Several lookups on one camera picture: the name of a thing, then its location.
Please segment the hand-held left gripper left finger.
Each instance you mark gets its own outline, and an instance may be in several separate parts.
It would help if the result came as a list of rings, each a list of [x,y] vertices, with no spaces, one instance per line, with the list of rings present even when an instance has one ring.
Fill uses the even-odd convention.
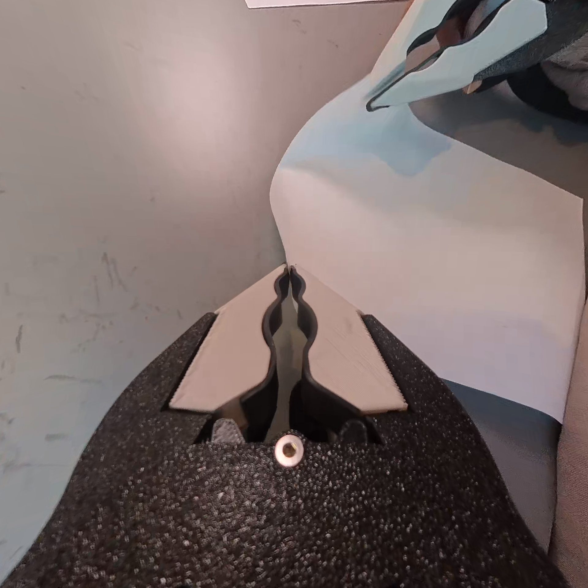
[[[219,308],[169,400],[169,409],[233,420],[265,440],[277,408],[277,354],[289,270],[278,266]]]

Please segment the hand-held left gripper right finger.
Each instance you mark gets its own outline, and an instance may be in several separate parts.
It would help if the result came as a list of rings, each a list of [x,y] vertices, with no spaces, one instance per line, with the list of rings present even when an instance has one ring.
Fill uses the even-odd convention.
[[[374,417],[407,411],[364,314],[310,271],[289,269],[306,338],[289,401],[292,429],[314,442],[382,442]]]

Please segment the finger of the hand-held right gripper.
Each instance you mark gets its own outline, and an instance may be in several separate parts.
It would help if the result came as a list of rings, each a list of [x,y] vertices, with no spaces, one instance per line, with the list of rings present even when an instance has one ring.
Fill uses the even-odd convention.
[[[505,1],[469,39],[441,48],[408,70],[413,43],[427,43],[458,5],[458,1],[412,2],[371,70],[367,111],[400,107],[469,86],[483,70],[548,28],[544,2]]]
[[[427,48],[436,40],[437,50],[466,38],[468,22],[480,1],[409,1],[406,6],[406,72],[425,67],[434,53]]]

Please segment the white paper sheet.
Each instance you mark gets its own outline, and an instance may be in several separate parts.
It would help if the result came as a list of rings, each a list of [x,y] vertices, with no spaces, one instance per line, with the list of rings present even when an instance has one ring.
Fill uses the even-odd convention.
[[[402,1],[245,1],[249,9],[294,8],[301,6],[331,6],[354,4],[381,4]]]
[[[537,112],[506,81],[369,112],[370,73],[305,123],[276,169],[270,207],[288,264],[454,390],[562,424],[587,200],[587,155],[565,163],[562,139],[586,143],[587,127]]]

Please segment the grey desk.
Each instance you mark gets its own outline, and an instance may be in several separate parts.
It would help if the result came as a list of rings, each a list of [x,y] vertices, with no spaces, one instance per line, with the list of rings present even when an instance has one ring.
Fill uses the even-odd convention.
[[[1,1],[1,580],[124,388],[283,263],[275,170],[403,11]]]

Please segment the beige printed hoodie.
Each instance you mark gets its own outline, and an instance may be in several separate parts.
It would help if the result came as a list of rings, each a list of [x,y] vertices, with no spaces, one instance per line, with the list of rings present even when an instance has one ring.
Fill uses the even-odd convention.
[[[556,490],[549,555],[569,586],[587,587],[587,304],[557,447]]]

